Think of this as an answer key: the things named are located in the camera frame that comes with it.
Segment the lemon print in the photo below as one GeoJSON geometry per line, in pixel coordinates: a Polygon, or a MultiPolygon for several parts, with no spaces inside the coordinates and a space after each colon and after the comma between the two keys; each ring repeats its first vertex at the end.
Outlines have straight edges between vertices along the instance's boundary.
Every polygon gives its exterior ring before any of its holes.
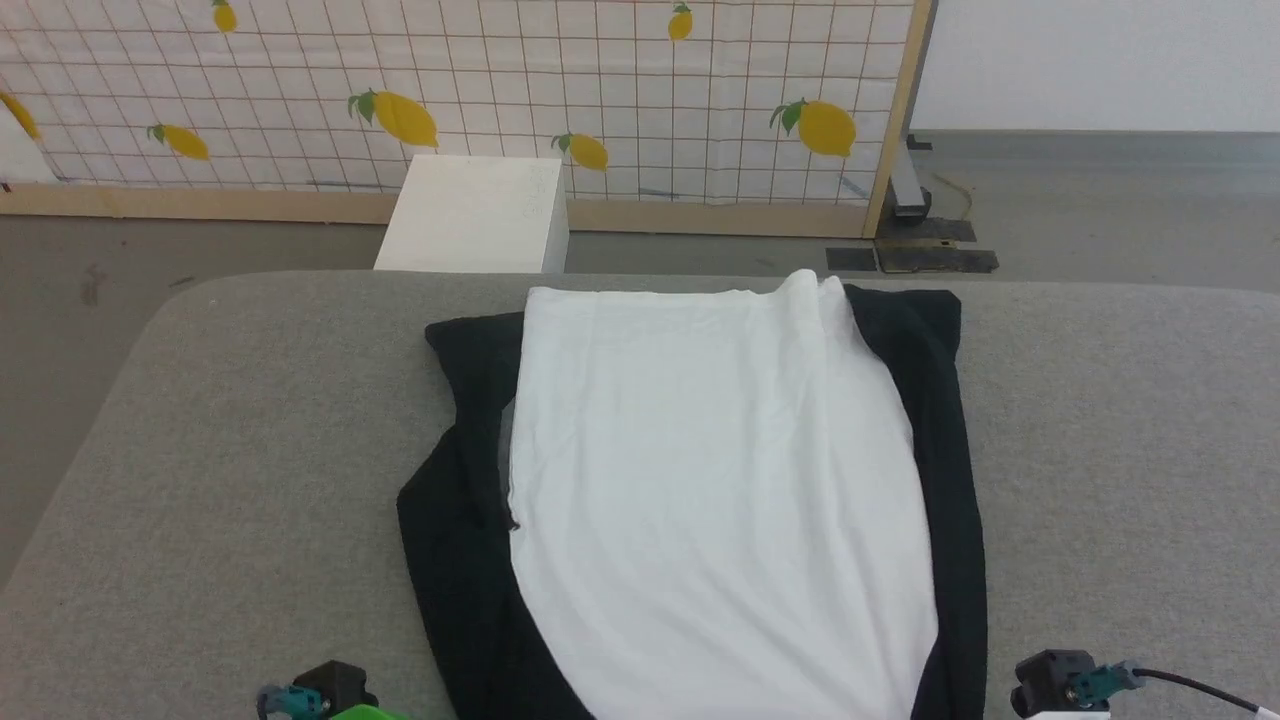
{"type": "Polygon", "coordinates": [[[18,102],[17,97],[0,92],[0,102],[4,102],[4,106],[9,108],[14,119],[18,120],[18,124],[22,126],[22,129],[27,131],[27,135],[29,135],[32,140],[40,140],[40,128],[36,127],[36,120],[31,117],[31,113],[22,106],[22,102],[18,102]]]}
{"type": "Polygon", "coordinates": [[[154,137],[160,142],[168,142],[169,147],[178,155],[186,155],[192,160],[207,160],[209,147],[200,136],[187,128],[178,126],[151,126],[147,128],[147,137],[154,137]]]}
{"type": "Polygon", "coordinates": [[[609,151],[600,145],[599,140],[589,135],[575,135],[567,132],[552,138],[552,147],[559,146],[561,152],[568,150],[573,161],[589,170],[604,172],[609,167],[609,151]]]}
{"type": "Polygon", "coordinates": [[[671,18],[671,22],[667,23],[667,35],[669,35],[673,41],[689,37],[689,33],[694,32],[694,13],[689,9],[689,5],[676,3],[672,13],[675,13],[675,15],[671,18]]]}
{"type": "Polygon", "coordinates": [[[401,142],[439,147],[439,142],[435,140],[435,120],[431,114],[403,95],[385,90],[374,92],[372,88],[369,88],[369,92],[364,95],[352,95],[347,99],[347,114],[349,115],[353,109],[370,124],[376,114],[378,123],[383,126],[387,135],[401,142]]]}
{"type": "Polygon", "coordinates": [[[236,29],[236,9],[227,0],[214,0],[214,24],[223,32],[236,29]]]}
{"type": "Polygon", "coordinates": [[[854,137],[858,131],[854,128],[854,118],[849,113],[822,100],[806,101],[804,97],[799,102],[778,105],[769,118],[769,127],[773,120],[782,115],[782,129],[791,135],[791,128],[800,124],[800,142],[818,155],[837,155],[849,158],[849,151],[854,146],[854,137]]]}

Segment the white box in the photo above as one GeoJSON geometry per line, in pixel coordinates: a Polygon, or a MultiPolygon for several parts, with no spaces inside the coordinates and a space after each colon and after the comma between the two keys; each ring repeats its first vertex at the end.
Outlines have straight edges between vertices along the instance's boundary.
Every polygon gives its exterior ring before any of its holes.
{"type": "Polygon", "coordinates": [[[375,270],[562,273],[559,160],[415,155],[375,270]]]}

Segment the white backdrop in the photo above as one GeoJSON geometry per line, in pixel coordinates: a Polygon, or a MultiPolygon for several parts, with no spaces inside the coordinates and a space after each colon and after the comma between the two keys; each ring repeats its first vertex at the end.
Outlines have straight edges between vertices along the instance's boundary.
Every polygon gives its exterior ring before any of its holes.
{"type": "Polygon", "coordinates": [[[1280,132],[1280,1],[938,0],[911,129],[1280,132]]]}

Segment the gray floor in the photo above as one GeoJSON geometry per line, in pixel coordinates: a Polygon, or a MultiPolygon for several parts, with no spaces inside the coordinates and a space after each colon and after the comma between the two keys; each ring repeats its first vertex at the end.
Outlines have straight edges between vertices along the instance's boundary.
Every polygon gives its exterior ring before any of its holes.
{"type": "MultiPolygon", "coordinates": [[[[922,156],[934,215],[968,217],[997,281],[1280,292],[1280,176],[1239,163],[1046,167],[922,156]]],[[[211,278],[369,268],[381,228],[0,217],[0,583],[147,319],[211,278]]],[[[782,275],[829,241],[584,233],[568,270],[782,275]]]]}

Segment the gray felt surface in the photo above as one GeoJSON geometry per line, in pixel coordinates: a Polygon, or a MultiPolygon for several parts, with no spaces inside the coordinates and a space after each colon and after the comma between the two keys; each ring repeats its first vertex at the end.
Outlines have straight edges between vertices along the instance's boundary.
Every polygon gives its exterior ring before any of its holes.
{"type": "MultiPolygon", "coordinates": [[[[452,420],[422,325],[534,283],[772,279],[276,273],[170,301],[0,596],[0,717],[246,717],[337,657],[389,710],[451,717],[394,498],[452,420]]],[[[919,287],[877,282],[874,287],[919,287]]],[[[1044,647],[1280,706],[1280,299],[947,286],[986,525],[988,716],[1044,647]]],[[[1174,687],[1116,716],[1239,717],[1174,687]]]]}

